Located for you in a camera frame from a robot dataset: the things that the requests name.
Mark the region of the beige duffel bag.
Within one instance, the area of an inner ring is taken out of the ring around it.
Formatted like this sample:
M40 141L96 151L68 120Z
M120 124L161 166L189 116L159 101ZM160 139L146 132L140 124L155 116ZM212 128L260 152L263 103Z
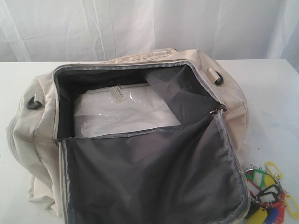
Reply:
M74 135L80 95L134 84L149 84L180 125ZM35 77L7 140L30 173L28 200L67 224L237 224L250 207L239 160L248 125L243 91L216 61L160 49Z

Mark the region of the metal key ring zipper pull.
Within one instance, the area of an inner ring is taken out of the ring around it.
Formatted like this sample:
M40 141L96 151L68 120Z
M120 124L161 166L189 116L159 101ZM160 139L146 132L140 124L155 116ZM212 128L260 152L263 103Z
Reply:
M219 111L221 111L221 108L216 108L214 110L212 110L211 112L209 112L210 115L215 115L217 114Z

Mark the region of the colourful plastic key tag bunch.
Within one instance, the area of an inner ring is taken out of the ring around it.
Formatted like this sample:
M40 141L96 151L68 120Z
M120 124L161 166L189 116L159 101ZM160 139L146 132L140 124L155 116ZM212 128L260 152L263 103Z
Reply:
M284 224L285 213L298 221L299 205L281 185L284 175L274 162L265 168L251 164L244 173L250 195L246 224Z

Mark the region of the white plastic-wrapped packet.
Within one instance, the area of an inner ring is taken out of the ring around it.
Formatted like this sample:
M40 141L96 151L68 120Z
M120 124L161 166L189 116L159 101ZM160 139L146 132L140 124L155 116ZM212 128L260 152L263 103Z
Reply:
M179 120L149 84L90 90L74 103L74 135L79 138L178 125Z

